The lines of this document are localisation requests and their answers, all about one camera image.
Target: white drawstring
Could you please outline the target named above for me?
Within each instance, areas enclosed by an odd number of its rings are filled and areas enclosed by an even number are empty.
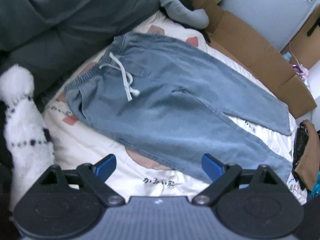
[[[128,102],[130,102],[130,101],[132,100],[131,94],[133,94],[135,97],[137,97],[137,96],[140,95],[140,91],[137,90],[137,89],[133,89],[133,88],[131,87],[131,84],[132,84],[132,82],[133,82],[132,75],[131,75],[129,72],[125,71],[125,68],[124,68],[124,66],[122,65],[122,63],[120,62],[120,60],[118,60],[118,59],[116,58],[116,56],[113,55],[112,52],[109,53],[109,56],[110,56],[110,58],[111,58],[114,62],[116,62],[116,63],[119,65],[119,68],[116,67],[116,66],[113,66],[113,65],[111,65],[111,64],[102,64],[99,68],[102,69],[104,66],[110,66],[110,67],[112,67],[112,68],[115,68],[115,69],[121,71],[124,90],[125,90],[125,93],[126,93],[126,95],[127,95]]]

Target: bed sheet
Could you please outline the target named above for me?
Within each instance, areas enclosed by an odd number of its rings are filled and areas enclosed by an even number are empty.
[[[208,46],[198,31],[183,28],[180,24],[166,18],[160,11],[137,26],[133,31],[159,33],[186,41],[219,59],[272,94],[246,69]],[[80,66],[46,106],[44,119],[55,144],[56,163],[63,169],[74,169],[82,163],[95,163],[106,155],[113,153],[117,159],[117,168],[106,183],[127,201],[132,195],[185,195],[191,199],[205,189],[208,184],[182,174],[179,171],[147,169],[138,165],[129,157],[124,146],[78,122],[67,104],[57,100],[64,86],[72,79],[75,79],[89,63],[98,62],[104,52],[105,50],[101,51]],[[294,117],[291,114],[289,116],[292,131],[290,137],[239,118],[231,116],[229,118],[243,129],[262,139],[275,153],[292,162],[297,125]],[[307,192],[300,189],[299,183],[295,181],[292,174],[287,181],[287,186],[301,204],[306,202]]]

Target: white fuzzy fabric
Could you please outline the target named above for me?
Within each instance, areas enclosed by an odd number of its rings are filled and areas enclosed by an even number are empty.
[[[0,77],[0,100],[7,105],[4,138],[12,153],[13,178],[10,209],[54,164],[53,143],[47,125],[32,99],[32,74],[18,65]]]

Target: gray neck pillow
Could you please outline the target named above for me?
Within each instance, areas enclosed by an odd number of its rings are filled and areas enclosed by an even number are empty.
[[[180,0],[160,0],[168,16],[177,22],[187,24],[195,29],[205,29],[209,25],[209,17],[204,9],[190,11]]]

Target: cardboard box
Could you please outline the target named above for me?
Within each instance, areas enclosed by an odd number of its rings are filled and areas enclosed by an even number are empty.
[[[310,15],[305,24],[298,33],[290,41],[291,51],[298,59],[299,63],[307,69],[312,68],[318,60],[320,60],[320,27],[317,26],[311,36],[307,36],[307,32],[320,17],[320,6],[318,6]],[[289,51],[289,44],[284,48],[282,53]],[[297,61],[292,57],[291,64]]]
[[[317,105],[292,66],[257,31],[217,4],[221,0],[193,0],[210,18],[211,46],[248,69],[298,118]]]

